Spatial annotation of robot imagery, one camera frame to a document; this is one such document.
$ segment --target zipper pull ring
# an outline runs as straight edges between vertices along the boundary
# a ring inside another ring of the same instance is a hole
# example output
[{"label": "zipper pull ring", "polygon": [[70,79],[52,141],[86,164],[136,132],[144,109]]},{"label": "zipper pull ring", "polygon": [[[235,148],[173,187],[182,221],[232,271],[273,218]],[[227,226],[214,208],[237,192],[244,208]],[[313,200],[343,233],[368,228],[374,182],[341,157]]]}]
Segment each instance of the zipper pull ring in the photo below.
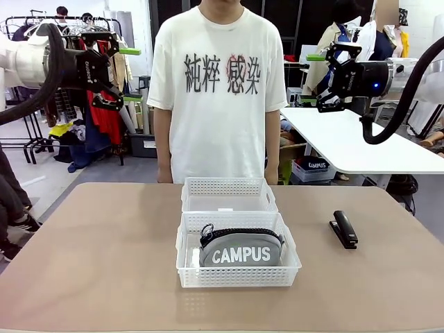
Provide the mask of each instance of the zipper pull ring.
[{"label": "zipper pull ring", "polygon": [[214,225],[212,223],[209,223],[202,228],[202,230],[200,231],[200,236],[203,239],[206,238],[211,239],[213,237],[213,230],[214,230]]}]

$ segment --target white plastic basket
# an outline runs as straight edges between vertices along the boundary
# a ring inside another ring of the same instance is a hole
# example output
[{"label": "white plastic basket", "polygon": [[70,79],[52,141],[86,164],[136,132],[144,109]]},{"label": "white plastic basket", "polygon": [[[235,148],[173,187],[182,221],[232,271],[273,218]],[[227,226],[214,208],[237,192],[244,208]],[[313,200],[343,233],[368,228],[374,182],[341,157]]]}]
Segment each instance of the white plastic basket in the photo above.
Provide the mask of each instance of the white plastic basket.
[{"label": "white plastic basket", "polygon": [[304,170],[300,165],[293,161],[293,173],[302,182],[320,182],[334,178],[336,170],[330,165],[328,169]]},{"label": "white plastic basket", "polygon": [[264,178],[186,178],[183,212],[277,212],[275,196]]},{"label": "white plastic basket", "polygon": [[[279,266],[200,267],[200,230],[208,223],[225,228],[267,228],[282,234],[284,245]],[[276,212],[185,212],[178,228],[176,267],[183,288],[289,287],[301,263],[296,244]]]}]

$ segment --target pouch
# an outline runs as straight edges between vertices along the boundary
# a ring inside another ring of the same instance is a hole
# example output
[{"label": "pouch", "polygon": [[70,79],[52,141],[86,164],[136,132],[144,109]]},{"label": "pouch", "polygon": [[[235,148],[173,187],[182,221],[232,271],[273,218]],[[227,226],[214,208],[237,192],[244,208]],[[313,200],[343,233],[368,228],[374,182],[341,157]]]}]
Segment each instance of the pouch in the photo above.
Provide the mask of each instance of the pouch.
[{"label": "pouch", "polygon": [[284,238],[269,229],[233,228],[200,232],[200,267],[278,266]]}]

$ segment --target black sneaker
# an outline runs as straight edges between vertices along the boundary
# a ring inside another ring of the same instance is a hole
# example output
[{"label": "black sneaker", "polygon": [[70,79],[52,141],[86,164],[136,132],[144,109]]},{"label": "black sneaker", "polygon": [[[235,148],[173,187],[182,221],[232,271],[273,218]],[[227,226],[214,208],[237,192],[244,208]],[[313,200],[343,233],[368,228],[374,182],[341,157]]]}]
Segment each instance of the black sneaker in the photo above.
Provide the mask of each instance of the black sneaker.
[{"label": "black sneaker", "polygon": [[33,234],[37,232],[37,230],[40,229],[40,223],[38,223],[31,214],[28,213],[28,218],[24,222],[20,223],[9,223],[9,226],[20,229],[21,231],[25,232],[26,234]]},{"label": "black sneaker", "polygon": [[20,246],[11,243],[8,239],[0,241],[0,253],[7,262],[12,261],[21,249]]}]

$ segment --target zipper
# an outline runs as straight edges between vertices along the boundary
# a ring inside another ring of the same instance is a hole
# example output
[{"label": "zipper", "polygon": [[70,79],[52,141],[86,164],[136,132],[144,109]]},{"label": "zipper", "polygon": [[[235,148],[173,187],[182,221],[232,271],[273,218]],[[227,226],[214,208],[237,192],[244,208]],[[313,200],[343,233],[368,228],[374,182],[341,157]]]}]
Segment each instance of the zipper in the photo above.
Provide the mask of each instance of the zipper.
[{"label": "zipper", "polygon": [[222,236],[226,236],[228,234],[268,234],[281,241],[279,236],[274,231],[265,228],[255,228],[255,229],[229,228],[229,229],[220,229],[216,231],[214,231],[213,229],[214,226],[212,224],[207,224],[205,227],[203,227],[202,231],[200,232],[200,235],[202,236],[200,238],[200,244],[202,248],[205,248],[211,241],[218,239]]}]

